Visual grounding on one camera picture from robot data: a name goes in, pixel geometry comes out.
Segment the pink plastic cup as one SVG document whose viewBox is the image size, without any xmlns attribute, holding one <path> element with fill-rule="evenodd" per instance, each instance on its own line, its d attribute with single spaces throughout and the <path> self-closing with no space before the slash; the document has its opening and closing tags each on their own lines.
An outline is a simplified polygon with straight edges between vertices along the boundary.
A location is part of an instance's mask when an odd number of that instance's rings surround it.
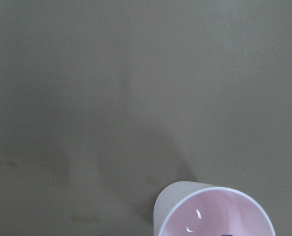
<svg viewBox="0 0 292 236">
<path fill-rule="evenodd" d="M 264 209 L 235 189 L 178 181 L 165 187 L 153 209 L 156 236 L 273 236 Z"/>
</svg>

